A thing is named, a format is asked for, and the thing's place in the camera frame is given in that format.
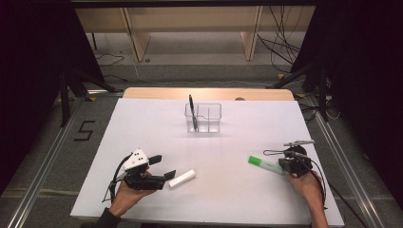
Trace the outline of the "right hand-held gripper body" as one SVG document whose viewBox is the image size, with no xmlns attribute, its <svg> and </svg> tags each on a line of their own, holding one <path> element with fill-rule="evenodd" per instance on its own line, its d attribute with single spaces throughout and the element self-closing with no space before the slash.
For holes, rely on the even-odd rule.
<svg viewBox="0 0 403 228">
<path fill-rule="evenodd" d="M 310 172 L 313 168 L 312 160 L 307 156 L 303 144 L 314 143 L 314 141 L 295 141 L 285 143 L 283 170 L 295 177 L 301 177 Z"/>
</svg>

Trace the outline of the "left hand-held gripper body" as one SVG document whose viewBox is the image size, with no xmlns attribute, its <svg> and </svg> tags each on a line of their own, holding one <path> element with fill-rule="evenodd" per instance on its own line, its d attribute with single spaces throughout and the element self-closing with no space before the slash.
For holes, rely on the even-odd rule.
<svg viewBox="0 0 403 228">
<path fill-rule="evenodd" d="M 123 180 L 135 190 L 162 190 L 166 182 L 164 176 L 152 176 L 147 173 L 150 166 L 146 154 L 141 148 L 137 148 L 124 162 Z"/>
</svg>

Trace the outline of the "white cylindrical stick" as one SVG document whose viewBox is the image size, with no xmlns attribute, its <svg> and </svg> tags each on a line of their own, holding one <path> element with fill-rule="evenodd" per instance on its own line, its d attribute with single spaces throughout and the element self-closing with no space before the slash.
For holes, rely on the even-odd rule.
<svg viewBox="0 0 403 228">
<path fill-rule="evenodd" d="M 171 188 L 176 188 L 178 186 L 180 186 L 181 184 L 190 181 L 191 179 L 196 177 L 196 172 L 194 169 L 191 169 L 183 174 L 181 174 L 180 176 L 178 176 L 177 178 L 171 180 L 169 182 L 169 186 Z"/>
</svg>

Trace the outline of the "green highlighter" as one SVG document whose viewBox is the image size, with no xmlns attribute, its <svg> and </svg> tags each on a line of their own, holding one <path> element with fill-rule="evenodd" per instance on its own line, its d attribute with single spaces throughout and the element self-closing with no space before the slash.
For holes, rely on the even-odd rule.
<svg viewBox="0 0 403 228">
<path fill-rule="evenodd" d="M 250 156 L 248 158 L 248 162 L 250 164 L 253 164 L 253 165 L 255 165 L 257 167 L 260 167 L 262 169 L 271 171 L 273 173 L 276 173 L 276 174 L 279 174 L 279 175 L 284 174 L 284 171 L 282 170 L 282 168 L 278 164 L 275 164 L 275 163 L 272 163 L 272 162 L 269 162 L 269 161 L 264 161 L 264 160 L 262 160 L 260 158 L 257 158 L 257 157 Z"/>
</svg>

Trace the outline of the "clear plastic pen organizer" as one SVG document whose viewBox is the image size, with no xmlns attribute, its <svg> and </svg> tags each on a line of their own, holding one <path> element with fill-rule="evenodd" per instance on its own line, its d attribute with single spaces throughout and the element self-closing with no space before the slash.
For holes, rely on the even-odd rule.
<svg viewBox="0 0 403 228">
<path fill-rule="evenodd" d="M 221 126 L 221 104 L 190 104 L 185 105 L 184 116 L 188 132 L 219 133 Z"/>
</svg>

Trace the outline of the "black pen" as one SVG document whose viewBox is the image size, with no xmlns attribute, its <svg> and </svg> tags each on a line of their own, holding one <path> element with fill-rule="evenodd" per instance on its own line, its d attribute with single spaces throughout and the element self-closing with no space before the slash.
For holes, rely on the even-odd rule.
<svg viewBox="0 0 403 228">
<path fill-rule="evenodd" d="M 197 131 L 198 130 L 198 120 L 197 120 L 197 117 L 195 115 L 195 108 L 194 108 L 193 98 L 192 98 L 191 94 L 188 95 L 188 100 L 189 100 L 190 111 L 191 111 L 191 114 L 192 114 L 193 129 L 195 131 Z"/>
</svg>

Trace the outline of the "person's right hand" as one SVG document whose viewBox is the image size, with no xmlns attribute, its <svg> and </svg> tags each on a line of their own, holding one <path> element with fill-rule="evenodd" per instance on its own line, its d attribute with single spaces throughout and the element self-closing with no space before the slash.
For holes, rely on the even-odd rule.
<svg viewBox="0 0 403 228">
<path fill-rule="evenodd" d="M 324 209 L 320 177 L 317 175 L 316 171 L 306 173 L 298 178 L 287 174 L 286 178 L 291 182 L 294 189 L 306 200 L 310 209 Z"/>
</svg>

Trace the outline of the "person's left hand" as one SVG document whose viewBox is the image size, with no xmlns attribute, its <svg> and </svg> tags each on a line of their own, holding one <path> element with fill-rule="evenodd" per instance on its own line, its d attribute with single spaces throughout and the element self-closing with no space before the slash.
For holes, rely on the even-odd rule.
<svg viewBox="0 0 403 228">
<path fill-rule="evenodd" d="M 135 190 L 124 181 L 120 183 L 115 199 L 108 211 L 116 218 L 120 218 L 141 199 L 155 193 L 155 190 Z"/>
</svg>

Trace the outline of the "white paper sheet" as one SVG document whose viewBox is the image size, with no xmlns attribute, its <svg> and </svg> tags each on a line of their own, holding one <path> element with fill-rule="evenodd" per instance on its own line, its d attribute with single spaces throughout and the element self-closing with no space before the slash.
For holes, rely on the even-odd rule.
<svg viewBox="0 0 403 228">
<path fill-rule="evenodd" d="M 106 189 L 121 160 L 137 148 L 162 155 L 154 175 L 194 170 L 194 179 L 142 199 L 133 221 L 213 225 L 307 224 L 303 198 L 282 175 L 249 163 L 266 149 L 311 139 L 295 101 L 224 101 L 217 133 L 190 133 L 183 100 L 121 99 L 115 106 L 71 214 L 96 218 L 109 205 Z"/>
</svg>

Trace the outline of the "black tripod stand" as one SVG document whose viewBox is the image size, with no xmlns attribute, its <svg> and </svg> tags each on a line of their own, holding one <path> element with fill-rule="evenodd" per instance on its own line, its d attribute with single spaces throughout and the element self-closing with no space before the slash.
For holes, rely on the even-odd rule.
<svg viewBox="0 0 403 228">
<path fill-rule="evenodd" d="M 302 75 L 305 75 L 305 81 L 302 85 L 302 90 L 304 92 L 312 92 L 316 87 L 318 87 L 319 92 L 319 103 L 318 103 L 318 111 L 321 117 L 325 122 L 328 121 L 328 117 L 326 114 L 326 95 L 327 95 L 327 86 L 326 86 L 326 76 L 327 69 L 324 65 L 318 64 L 316 61 L 302 67 L 296 72 L 292 73 L 290 76 L 286 77 L 283 80 L 273 84 L 267 85 L 266 88 L 269 89 L 280 89 L 284 86 L 292 83 L 294 80 L 298 79 Z"/>
<path fill-rule="evenodd" d="M 70 108 L 68 100 L 68 90 L 70 89 L 76 97 L 84 98 L 88 94 L 88 90 L 84 86 L 84 82 L 90 82 L 100 88 L 105 89 L 111 93 L 122 92 L 121 89 L 108 85 L 104 81 L 96 79 L 86 72 L 78 68 L 68 68 L 65 70 L 60 78 L 60 98 L 62 104 L 62 122 L 61 126 L 64 127 L 70 117 Z"/>
</svg>

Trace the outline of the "dark curtain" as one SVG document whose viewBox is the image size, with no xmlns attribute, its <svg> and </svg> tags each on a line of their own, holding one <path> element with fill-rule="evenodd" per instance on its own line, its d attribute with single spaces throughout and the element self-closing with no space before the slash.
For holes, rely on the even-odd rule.
<svg viewBox="0 0 403 228">
<path fill-rule="evenodd" d="M 0 0 L 0 194 L 71 68 L 104 79 L 70 0 Z"/>
<path fill-rule="evenodd" d="M 317 0 L 297 71 L 323 50 L 331 90 L 403 208 L 403 0 Z"/>
</svg>

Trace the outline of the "beige wooden desk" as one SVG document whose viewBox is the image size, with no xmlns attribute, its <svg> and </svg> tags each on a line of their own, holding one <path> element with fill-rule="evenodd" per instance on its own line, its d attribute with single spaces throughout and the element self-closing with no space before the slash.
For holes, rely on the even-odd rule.
<svg viewBox="0 0 403 228">
<path fill-rule="evenodd" d="M 124 33 L 136 62 L 144 58 L 153 32 L 237 32 L 245 58 L 254 57 L 258 33 L 284 30 L 305 31 L 314 6 L 173 7 L 77 9 L 87 33 Z"/>
</svg>

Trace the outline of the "black overhead bar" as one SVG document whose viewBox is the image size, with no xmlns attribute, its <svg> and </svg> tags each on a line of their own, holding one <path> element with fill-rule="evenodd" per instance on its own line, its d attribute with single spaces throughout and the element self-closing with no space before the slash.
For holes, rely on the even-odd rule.
<svg viewBox="0 0 403 228">
<path fill-rule="evenodd" d="M 321 0 L 70 0 L 75 8 L 317 6 Z"/>
</svg>

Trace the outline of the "aluminium floor rail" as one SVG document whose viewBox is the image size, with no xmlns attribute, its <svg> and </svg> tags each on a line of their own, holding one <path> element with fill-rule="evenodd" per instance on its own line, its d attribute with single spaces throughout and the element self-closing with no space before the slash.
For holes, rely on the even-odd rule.
<svg viewBox="0 0 403 228">
<path fill-rule="evenodd" d="M 334 130 L 330 126 L 330 123 L 325 121 L 327 114 L 321 115 L 319 111 L 317 111 L 315 115 L 317 124 L 330 146 L 337 165 L 346 182 L 348 183 L 348 186 L 354 195 L 354 199 L 359 206 L 368 227 L 385 228 L 385 223 L 376 209 L 374 202 L 371 200 L 370 195 L 365 190 L 363 183 L 359 180 L 359 177 L 355 172 L 350 160 L 348 159 L 345 150 L 336 137 Z"/>
<path fill-rule="evenodd" d="M 7 187 L 1 198 L 6 200 L 17 200 L 14 210 L 10 215 L 6 228 L 22 228 L 29 212 L 31 211 L 34 202 L 40 195 L 41 189 L 44 186 L 48 174 L 57 160 L 63 144 L 67 138 L 67 134 L 72 127 L 78 110 L 83 105 L 83 99 L 76 99 L 71 104 L 70 117 L 63 126 L 58 126 L 57 131 L 52 135 L 51 145 L 43 153 L 42 159 L 36 165 L 37 170 L 28 171 L 28 164 L 24 161 L 18 168 L 18 172 L 22 169 L 26 170 L 26 176 L 30 176 L 27 180 L 26 187 Z"/>
</svg>

